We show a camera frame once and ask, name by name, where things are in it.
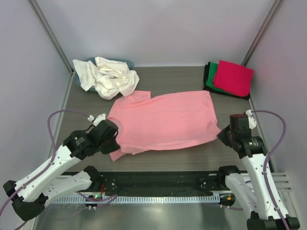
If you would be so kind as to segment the pink t-shirt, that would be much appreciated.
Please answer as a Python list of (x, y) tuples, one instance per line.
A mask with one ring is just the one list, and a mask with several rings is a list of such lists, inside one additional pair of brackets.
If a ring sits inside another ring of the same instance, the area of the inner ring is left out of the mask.
[(215, 140), (221, 131), (208, 91), (156, 97), (149, 91), (135, 91), (114, 102), (108, 119), (118, 126), (120, 146), (110, 154), (112, 161), (125, 154), (201, 145)]

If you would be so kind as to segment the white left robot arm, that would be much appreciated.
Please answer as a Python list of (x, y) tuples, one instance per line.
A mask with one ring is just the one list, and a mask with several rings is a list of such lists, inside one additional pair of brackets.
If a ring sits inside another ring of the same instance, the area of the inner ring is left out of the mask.
[(12, 201), (12, 208), (23, 221), (40, 215), (58, 198), (81, 190), (97, 191), (103, 177), (94, 166), (87, 166), (76, 175), (57, 181), (57, 177), (87, 157), (100, 152), (110, 154), (119, 149), (118, 126), (105, 119), (94, 122), (86, 130), (73, 131), (55, 155), (19, 181), (7, 181), (3, 188)]

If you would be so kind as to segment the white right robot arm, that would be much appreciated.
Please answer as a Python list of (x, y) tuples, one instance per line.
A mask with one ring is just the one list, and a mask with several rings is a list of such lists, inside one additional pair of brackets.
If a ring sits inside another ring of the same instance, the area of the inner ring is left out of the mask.
[(217, 186), (230, 189), (243, 208), (249, 230), (297, 230), (298, 218), (291, 217), (284, 206), (274, 183), (263, 139), (252, 136), (257, 125), (253, 111), (229, 117), (229, 125), (217, 138), (233, 149), (242, 160), (252, 187), (244, 181), (236, 166), (220, 167), (216, 177)]

